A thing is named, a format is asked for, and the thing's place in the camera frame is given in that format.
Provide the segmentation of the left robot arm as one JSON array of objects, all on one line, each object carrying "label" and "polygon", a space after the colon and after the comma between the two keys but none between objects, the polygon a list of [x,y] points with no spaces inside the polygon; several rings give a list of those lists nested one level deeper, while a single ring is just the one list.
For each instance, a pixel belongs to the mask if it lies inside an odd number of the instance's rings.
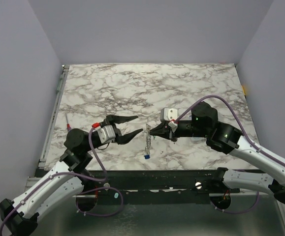
[{"label": "left robot arm", "polygon": [[117,125],[137,118],[107,115],[102,122],[94,123],[88,132],[70,129],[64,142],[66,149],[53,168],[20,196],[0,202],[0,235],[7,227],[14,236],[29,236],[37,228],[38,220],[65,199],[95,192],[96,183],[106,189],[107,170],[95,149],[109,143],[129,143],[142,129],[123,135]]}]

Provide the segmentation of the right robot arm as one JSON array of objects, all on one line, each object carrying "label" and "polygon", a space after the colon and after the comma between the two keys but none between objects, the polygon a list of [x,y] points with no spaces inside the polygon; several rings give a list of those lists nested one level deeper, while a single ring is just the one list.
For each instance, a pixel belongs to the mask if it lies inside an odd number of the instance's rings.
[{"label": "right robot arm", "polygon": [[217,168],[209,182],[216,192],[248,189],[266,193],[285,204],[285,159],[263,148],[248,138],[243,131],[220,122],[218,111],[206,102],[191,109],[190,120],[177,120],[177,110],[163,108],[161,123],[150,130],[150,135],[177,141],[178,138],[205,138],[211,149],[238,157],[261,170],[261,173],[240,172]]}]

